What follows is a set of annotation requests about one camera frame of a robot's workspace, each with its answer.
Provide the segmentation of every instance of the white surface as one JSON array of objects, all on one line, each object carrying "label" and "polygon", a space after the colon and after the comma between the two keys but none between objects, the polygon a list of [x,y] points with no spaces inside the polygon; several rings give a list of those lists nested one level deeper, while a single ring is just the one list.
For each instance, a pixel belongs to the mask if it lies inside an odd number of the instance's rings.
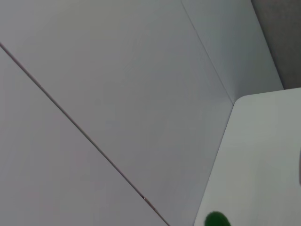
[{"label": "white surface", "polygon": [[235,103],[195,226],[213,210],[233,226],[300,224],[300,99],[291,89]]},{"label": "white surface", "polygon": [[1,225],[165,225],[2,49],[0,150]]},{"label": "white surface", "polygon": [[182,0],[232,102],[283,89],[250,0]]},{"label": "white surface", "polygon": [[232,103],[180,1],[83,0],[47,18],[49,1],[28,4],[0,8],[23,24],[0,40],[170,225],[191,226]]}]

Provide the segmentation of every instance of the green ball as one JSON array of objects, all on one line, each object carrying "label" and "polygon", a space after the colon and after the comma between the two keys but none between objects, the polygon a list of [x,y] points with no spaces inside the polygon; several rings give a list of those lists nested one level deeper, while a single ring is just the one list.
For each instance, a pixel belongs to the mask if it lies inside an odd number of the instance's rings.
[{"label": "green ball", "polygon": [[214,211],[209,213],[205,219],[205,226],[231,226],[225,215]]}]

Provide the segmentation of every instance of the white wall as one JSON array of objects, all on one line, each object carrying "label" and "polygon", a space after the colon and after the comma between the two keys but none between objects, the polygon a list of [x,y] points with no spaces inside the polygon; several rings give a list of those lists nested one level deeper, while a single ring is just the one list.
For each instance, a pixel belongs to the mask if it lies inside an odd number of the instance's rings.
[{"label": "white wall", "polygon": [[1,225],[165,225],[2,49],[0,150]]},{"label": "white wall", "polygon": [[1,41],[170,225],[191,226],[232,103],[181,2],[43,2],[1,8]]},{"label": "white wall", "polygon": [[232,102],[283,89],[250,0],[182,0]]}]

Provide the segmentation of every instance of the dark line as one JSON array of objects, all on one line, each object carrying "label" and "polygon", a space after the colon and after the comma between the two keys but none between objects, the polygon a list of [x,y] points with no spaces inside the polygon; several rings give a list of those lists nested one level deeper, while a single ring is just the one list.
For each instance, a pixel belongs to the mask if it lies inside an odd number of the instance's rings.
[{"label": "dark line", "polygon": [[51,97],[51,95],[42,87],[41,84],[29,73],[28,70],[9,52],[7,48],[0,42],[0,48],[21,68],[21,70],[36,84],[40,90],[55,104],[55,106],[71,121],[71,123],[90,141],[90,143],[102,154],[106,160],[117,170],[117,172],[131,185],[131,187],[143,198],[143,200],[154,210],[154,212],[170,226],[166,220],[159,214],[159,212],[153,207],[153,205],[142,195],[142,193],[128,180],[128,178],[121,172],[120,169],[109,159],[109,157],[97,146],[97,144],[88,136],[88,134],[71,118],[71,116]]},{"label": "dark line", "polygon": [[192,22],[192,20],[191,20],[191,18],[190,18],[190,16],[189,16],[189,14],[188,14],[188,12],[187,12],[185,6],[184,6],[182,0],[180,0],[180,2],[181,2],[181,4],[182,4],[182,7],[184,8],[184,11],[185,11],[185,13],[186,13],[186,15],[187,15],[187,17],[188,17],[188,19],[189,19],[189,21],[190,21],[192,27],[193,27],[195,33],[196,33],[197,36],[198,36],[198,40],[200,41],[201,45],[203,46],[203,48],[204,48],[204,50],[205,50],[205,52],[206,52],[206,54],[207,54],[207,56],[208,56],[208,58],[209,58],[209,60],[210,60],[210,62],[211,62],[211,64],[212,64],[212,66],[213,66],[213,68],[214,68],[214,71],[215,71],[215,73],[216,73],[218,79],[220,80],[220,82],[221,82],[221,84],[222,84],[222,87],[224,88],[224,90],[225,90],[225,92],[226,92],[228,98],[230,99],[232,105],[234,105],[234,102],[233,102],[232,99],[230,98],[230,96],[229,96],[229,94],[228,94],[228,92],[227,92],[227,90],[226,90],[226,88],[225,88],[225,86],[224,86],[224,83],[222,82],[222,80],[221,80],[221,78],[220,78],[220,76],[219,76],[219,74],[218,74],[218,72],[217,72],[217,70],[216,70],[216,68],[215,68],[214,63],[213,63],[212,60],[211,60],[211,58],[210,58],[210,56],[209,56],[209,54],[208,54],[208,51],[207,51],[206,47],[204,46],[204,44],[203,44],[203,42],[202,42],[200,36],[198,35],[198,32],[197,32],[196,28],[194,27],[193,22]]}]

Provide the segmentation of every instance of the gray fabric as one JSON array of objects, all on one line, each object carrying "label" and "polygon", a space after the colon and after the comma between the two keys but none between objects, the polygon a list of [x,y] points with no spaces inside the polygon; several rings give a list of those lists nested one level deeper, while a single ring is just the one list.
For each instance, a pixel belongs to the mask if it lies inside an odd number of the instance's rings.
[{"label": "gray fabric", "polygon": [[253,0],[285,89],[301,87],[301,0]]}]

